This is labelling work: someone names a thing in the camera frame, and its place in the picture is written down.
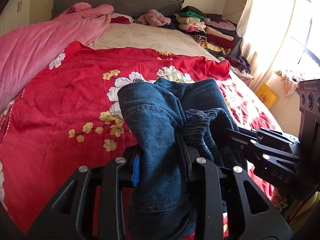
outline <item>white cabinet door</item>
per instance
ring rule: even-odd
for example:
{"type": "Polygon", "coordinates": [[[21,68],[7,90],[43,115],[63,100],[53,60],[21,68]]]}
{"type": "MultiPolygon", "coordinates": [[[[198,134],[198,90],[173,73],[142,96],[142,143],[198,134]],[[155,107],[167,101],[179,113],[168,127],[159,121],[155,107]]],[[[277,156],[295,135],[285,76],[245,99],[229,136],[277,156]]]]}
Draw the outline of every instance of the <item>white cabinet door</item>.
{"type": "Polygon", "coordinates": [[[0,15],[0,37],[18,27],[20,0],[9,0],[0,15]]]}
{"type": "Polygon", "coordinates": [[[18,27],[30,24],[30,4],[31,0],[20,0],[18,12],[18,27]]]}

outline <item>curtain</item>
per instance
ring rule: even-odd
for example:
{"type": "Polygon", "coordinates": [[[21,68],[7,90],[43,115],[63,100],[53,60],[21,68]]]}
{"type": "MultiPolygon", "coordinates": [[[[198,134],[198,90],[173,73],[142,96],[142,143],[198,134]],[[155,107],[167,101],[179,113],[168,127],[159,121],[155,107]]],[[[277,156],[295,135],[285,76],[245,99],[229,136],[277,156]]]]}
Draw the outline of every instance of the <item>curtain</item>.
{"type": "Polygon", "coordinates": [[[288,32],[295,0],[247,0],[237,26],[241,55],[251,64],[255,92],[274,72],[274,61],[288,32]]]}

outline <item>gray quilted headboard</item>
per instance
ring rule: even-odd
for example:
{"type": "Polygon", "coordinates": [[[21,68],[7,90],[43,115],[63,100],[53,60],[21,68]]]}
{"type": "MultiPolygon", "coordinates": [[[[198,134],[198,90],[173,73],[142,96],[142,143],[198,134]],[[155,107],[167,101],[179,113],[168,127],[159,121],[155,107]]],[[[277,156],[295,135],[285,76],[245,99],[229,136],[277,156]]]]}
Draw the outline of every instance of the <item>gray quilted headboard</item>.
{"type": "Polygon", "coordinates": [[[184,0],[53,0],[52,19],[78,2],[87,2],[92,8],[109,4],[116,13],[139,17],[151,9],[164,16],[173,15],[181,10],[184,0]]]}

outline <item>metal bolt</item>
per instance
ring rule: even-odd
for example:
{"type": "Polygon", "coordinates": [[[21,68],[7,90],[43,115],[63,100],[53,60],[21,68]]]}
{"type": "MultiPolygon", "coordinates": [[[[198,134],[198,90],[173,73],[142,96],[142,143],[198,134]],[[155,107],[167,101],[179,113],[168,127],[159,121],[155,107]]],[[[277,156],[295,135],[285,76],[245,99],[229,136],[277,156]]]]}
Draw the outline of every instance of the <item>metal bolt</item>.
{"type": "Polygon", "coordinates": [[[79,167],[80,172],[86,172],[87,170],[88,170],[88,166],[86,166],[86,165],[82,165],[79,167]]]}
{"type": "Polygon", "coordinates": [[[125,158],[123,158],[123,157],[116,158],[116,163],[124,163],[124,162],[125,162],[125,158]]]}
{"type": "Polygon", "coordinates": [[[241,173],[243,171],[243,169],[240,167],[240,166],[234,166],[233,167],[233,170],[236,172],[236,173],[241,173]]]}
{"type": "Polygon", "coordinates": [[[207,160],[206,160],[205,158],[203,158],[203,157],[199,157],[199,158],[197,158],[197,159],[196,159],[196,161],[197,161],[197,163],[201,163],[201,164],[203,164],[203,163],[206,163],[206,162],[207,162],[207,160]]]}

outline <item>red floral sheet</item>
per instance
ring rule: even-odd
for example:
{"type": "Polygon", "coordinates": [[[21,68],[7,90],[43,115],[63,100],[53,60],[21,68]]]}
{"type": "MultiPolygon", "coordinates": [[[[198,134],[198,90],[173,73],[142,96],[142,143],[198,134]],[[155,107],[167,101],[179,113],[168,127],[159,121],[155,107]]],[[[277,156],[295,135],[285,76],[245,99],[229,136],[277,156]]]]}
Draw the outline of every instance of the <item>red floral sheet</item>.
{"type": "MultiPolygon", "coordinates": [[[[238,125],[277,128],[266,108],[257,108],[258,98],[252,99],[236,84],[239,79],[229,76],[226,60],[153,49],[94,50],[75,41],[1,114],[0,201],[24,233],[79,166],[102,166],[136,144],[117,92],[137,79],[154,82],[160,77],[176,82],[214,77],[238,125]]],[[[270,197],[271,185],[252,170],[249,174],[270,197]]]]}

